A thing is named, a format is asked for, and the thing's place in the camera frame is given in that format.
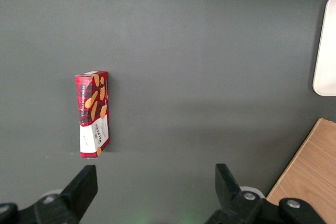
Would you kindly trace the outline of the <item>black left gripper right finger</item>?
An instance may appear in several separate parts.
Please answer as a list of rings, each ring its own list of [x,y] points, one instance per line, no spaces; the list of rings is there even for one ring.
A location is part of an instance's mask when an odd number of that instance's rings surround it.
[[[215,191],[221,209],[209,223],[325,223],[306,201],[283,198],[274,205],[250,190],[241,190],[226,164],[215,166]]]

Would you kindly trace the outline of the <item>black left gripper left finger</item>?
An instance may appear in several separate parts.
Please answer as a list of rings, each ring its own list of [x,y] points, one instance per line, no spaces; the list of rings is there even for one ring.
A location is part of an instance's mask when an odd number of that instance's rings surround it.
[[[96,167],[86,165],[60,193],[46,194],[25,209],[1,203],[1,223],[79,223],[97,191]]]

